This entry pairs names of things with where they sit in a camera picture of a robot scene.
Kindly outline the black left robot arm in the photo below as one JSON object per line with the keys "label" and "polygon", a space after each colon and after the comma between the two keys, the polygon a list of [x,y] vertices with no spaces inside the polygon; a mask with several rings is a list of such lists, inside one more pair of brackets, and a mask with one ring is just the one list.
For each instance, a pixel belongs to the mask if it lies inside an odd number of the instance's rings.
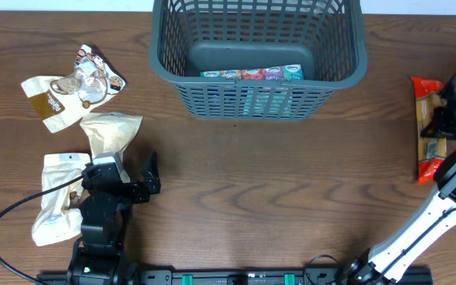
{"label": "black left robot arm", "polygon": [[161,191],[158,155],[153,152],[140,170],[141,180],[124,182],[124,166],[117,152],[97,155],[82,171],[82,187],[89,192],[80,210],[82,236],[66,272],[73,285],[138,284],[138,265],[127,260],[124,241],[132,206],[147,203]]}

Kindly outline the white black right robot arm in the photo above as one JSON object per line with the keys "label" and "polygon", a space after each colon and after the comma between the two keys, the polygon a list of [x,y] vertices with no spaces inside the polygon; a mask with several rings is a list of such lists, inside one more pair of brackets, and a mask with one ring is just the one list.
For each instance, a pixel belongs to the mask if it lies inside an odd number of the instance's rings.
{"label": "white black right robot arm", "polygon": [[386,240],[340,275],[351,284],[395,284],[426,249],[456,226],[456,92],[427,91],[416,99],[423,177],[434,181],[425,202]]}

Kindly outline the teal snack packet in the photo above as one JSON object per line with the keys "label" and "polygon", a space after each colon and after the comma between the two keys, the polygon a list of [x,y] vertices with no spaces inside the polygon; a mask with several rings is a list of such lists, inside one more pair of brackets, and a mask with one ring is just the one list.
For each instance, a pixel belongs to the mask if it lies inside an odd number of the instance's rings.
{"label": "teal snack packet", "polygon": [[289,118],[292,115],[293,97],[288,96],[287,91],[271,93],[269,90],[262,90],[254,93],[250,89],[242,93],[241,98],[245,100],[241,107],[242,116]]}

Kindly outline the grey plastic basket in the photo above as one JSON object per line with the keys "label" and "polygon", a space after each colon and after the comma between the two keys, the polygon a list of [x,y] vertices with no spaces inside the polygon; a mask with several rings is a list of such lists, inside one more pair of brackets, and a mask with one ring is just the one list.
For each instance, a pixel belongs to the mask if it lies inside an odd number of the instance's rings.
{"label": "grey plastic basket", "polygon": [[[157,0],[149,60],[194,116],[230,120],[304,120],[367,71],[359,0]],[[303,80],[203,78],[211,70],[300,64]],[[292,96],[289,118],[241,115],[247,90]]]}

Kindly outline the spaghetti packet red ends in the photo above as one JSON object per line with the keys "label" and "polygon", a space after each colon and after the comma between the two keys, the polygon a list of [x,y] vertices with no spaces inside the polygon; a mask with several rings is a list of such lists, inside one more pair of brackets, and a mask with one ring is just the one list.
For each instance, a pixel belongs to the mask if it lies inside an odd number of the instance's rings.
{"label": "spaghetti packet red ends", "polygon": [[433,135],[431,124],[435,109],[445,105],[439,95],[444,85],[434,79],[411,77],[411,80],[416,104],[417,183],[425,184],[433,179],[447,155],[447,141]]}

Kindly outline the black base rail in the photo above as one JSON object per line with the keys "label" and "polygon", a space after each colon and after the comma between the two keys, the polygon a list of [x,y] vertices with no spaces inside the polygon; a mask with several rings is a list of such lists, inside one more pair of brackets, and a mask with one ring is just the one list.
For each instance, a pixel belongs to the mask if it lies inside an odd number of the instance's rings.
{"label": "black base rail", "polygon": [[[238,272],[173,272],[170,270],[146,270],[139,277],[128,280],[123,284],[142,285],[227,285],[227,284],[342,284],[336,281],[340,274],[339,268],[305,268],[302,270],[270,270],[270,271],[238,271]],[[66,273],[47,272],[36,277],[46,284],[110,284],[103,279],[80,277],[79,281],[70,281]],[[434,284],[430,268],[411,267],[407,269],[402,279],[397,283],[402,285],[432,285]]]}

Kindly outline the plain beige paper pouch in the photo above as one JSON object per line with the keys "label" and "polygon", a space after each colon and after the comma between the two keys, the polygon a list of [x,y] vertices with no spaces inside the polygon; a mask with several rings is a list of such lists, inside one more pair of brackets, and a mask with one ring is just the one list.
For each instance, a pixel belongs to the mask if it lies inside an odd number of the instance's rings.
{"label": "plain beige paper pouch", "polygon": [[[87,114],[80,126],[89,139],[92,160],[106,152],[118,152],[123,162],[124,151],[136,136],[143,121],[141,116],[121,112]],[[123,182],[129,182],[126,170],[120,173]]]}

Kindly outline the Pantree cookie pouch printed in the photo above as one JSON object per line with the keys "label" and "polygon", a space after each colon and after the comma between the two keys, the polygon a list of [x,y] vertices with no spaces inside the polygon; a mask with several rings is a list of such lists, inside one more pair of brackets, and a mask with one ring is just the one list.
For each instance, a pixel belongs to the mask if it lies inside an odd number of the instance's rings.
{"label": "Pantree cookie pouch printed", "polygon": [[78,50],[72,74],[35,76],[23,81],[21,88],[45,127],[56,133],[111,100],[125,85],[125,79],[108,61],[84,44]]}

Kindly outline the beige pouch with window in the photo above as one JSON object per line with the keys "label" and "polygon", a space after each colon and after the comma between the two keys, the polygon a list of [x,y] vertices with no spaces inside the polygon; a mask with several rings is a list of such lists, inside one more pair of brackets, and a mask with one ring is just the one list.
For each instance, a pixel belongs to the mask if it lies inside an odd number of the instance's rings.
{"label": "beige pouch with window", "polygon": [[41,181],[45,192],[70,182],[57,191],[42,196],[41,211],[32,226],[32,239],[37,246],[55,244],[81,233],[82,214],[78,201],[83,192],[80,177],[90,156],[83,153],[47,154]]}

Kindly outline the multicolour tissue pack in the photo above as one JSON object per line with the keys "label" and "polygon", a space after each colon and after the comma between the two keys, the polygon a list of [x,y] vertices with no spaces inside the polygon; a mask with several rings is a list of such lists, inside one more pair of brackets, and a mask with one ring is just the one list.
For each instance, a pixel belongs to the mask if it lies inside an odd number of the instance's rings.
{"label": "multicolour tissue pack", "polygon": [[203,78],[227,78],[264,81],[303,80],[304,73],[300,64],[271,66],[246,70],[211,70],[200,73]]}

